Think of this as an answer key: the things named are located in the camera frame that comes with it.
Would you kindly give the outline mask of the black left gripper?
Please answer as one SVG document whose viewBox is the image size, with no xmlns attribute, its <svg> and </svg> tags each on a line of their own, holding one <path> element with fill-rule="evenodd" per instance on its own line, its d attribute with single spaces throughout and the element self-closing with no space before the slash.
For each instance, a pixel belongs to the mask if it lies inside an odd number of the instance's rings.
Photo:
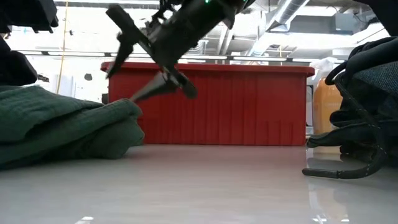
<svg viewBox="0 0 398 224">
<path fill-rule="evenodd" d="M 37 72 L 27 57 L 7 45 L 1 37 L 1 85 L 22 86 L 37 81 Z"/>
</svg>

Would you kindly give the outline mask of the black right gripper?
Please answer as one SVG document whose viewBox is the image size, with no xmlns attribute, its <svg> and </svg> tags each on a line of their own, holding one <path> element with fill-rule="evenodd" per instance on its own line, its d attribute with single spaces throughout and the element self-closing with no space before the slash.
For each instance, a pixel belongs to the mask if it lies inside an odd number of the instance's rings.
<svg viewBox="0 0 398 224">
<path fill-rule="evenodd" d="M 118 52 L 109 64 L 106 78 L 120 70 L 136 44 L 161 68 L 161 72 L 130 97 L 132 102 L 173 93 L 177 89 L 181 89 L 189 99 L 196 98 L 194 84 L 175 66 L 218 23 L 225 21 L 228 26 L 232 25 L 232 5 L 227 1 L 182 1 L 179 10 L 174 9 L 174 4 L 175 1 L 161 2 L 145 30 L 140 30 L 119 4 L 110 5 L 106 11 L 121 30 L 116 37 L 120 43 Z"/>
</svg>

